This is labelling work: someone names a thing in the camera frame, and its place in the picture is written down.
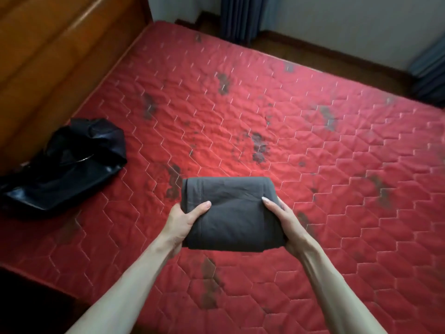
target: blue curtain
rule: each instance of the blue curtain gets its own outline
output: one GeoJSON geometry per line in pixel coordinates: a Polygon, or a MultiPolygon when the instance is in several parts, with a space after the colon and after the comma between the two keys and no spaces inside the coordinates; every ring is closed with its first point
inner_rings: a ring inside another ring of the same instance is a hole
{"type": "Polygon", "coordinates": [[[270,27],[278,0],[221,0],[222,39],[249,44],[260,29],[270,27]]]}
{"type": "Polygon", "coordinates": [[[412,87],[414,97],[445,108],[445,36],[419,56],[408,71],[417,78],[412,87]]]}

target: wooden headboard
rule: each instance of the wooden headboard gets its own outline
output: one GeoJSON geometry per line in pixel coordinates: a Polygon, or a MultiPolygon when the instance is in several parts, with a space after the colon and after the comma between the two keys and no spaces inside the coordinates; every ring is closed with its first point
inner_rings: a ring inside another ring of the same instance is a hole
{"type": "Polygon", "coordinates": [[[47,143],[149,21],[148,0],[0,0],[0,174],[47,143]]]}

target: quilted mattress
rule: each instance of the quilted mattress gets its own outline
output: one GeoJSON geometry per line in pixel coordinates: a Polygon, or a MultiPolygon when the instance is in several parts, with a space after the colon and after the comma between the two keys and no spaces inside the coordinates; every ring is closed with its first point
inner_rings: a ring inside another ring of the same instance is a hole
{"type": "MultiPolygon", "coordinates": [[[[0,263],[96,301],[162,229],[181,179],[267,176],[389,333],[445,332],[444,114],[156,22],[81,107],[128,164],[52,220],[0,223],[0,263]]],[[[159,333],[327,333],[301,264],[183,249],[139,322],[159,333]]]]}

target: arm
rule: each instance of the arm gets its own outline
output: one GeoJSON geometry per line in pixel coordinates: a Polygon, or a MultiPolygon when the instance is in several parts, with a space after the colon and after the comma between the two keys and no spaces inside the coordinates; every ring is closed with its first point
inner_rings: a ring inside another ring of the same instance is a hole
{"type": "Polygon", "coordinates": [[[264,197],[263,202],[280,219],[289,239],[286,249],[303,265],[331,333],[386,334],[292,209],[281,200],[282,207],[264,197]]]}
{"type": "Polygon", "coordinates": [[[210,202],[204,202],[187,214],[178,204],[172,207],[159,236],[67,334],[130,333],[159,272],[170,257],[179,253],[193,223],[210,206],[210,202]]]}

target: forearm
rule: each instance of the forearm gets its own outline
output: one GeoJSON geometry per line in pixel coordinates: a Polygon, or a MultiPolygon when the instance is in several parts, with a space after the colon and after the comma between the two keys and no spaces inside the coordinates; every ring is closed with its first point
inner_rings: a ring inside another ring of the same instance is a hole
{"type": "Polygon", "coordinates": [[[386,333],[315,240],[308,238],[301,253],[299,259],[331,333],[386,333]]]}
{"type": "Polygon", "coordinates": [[[171,250],[156,238],[67,333],[129,333],[171,250]]]}

